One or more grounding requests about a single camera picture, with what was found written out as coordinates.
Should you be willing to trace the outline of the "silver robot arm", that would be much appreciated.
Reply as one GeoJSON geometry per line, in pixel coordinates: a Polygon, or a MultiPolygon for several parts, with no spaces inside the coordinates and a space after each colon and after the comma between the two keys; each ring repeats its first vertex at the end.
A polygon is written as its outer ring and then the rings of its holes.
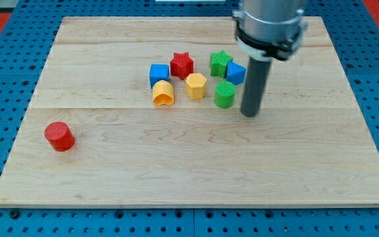
{"type": "Polygon", "coordinates": [[[288,60],[300,47],[307,0],[241,0],[233,10],[238,47],[256,61],[288,60]]]}

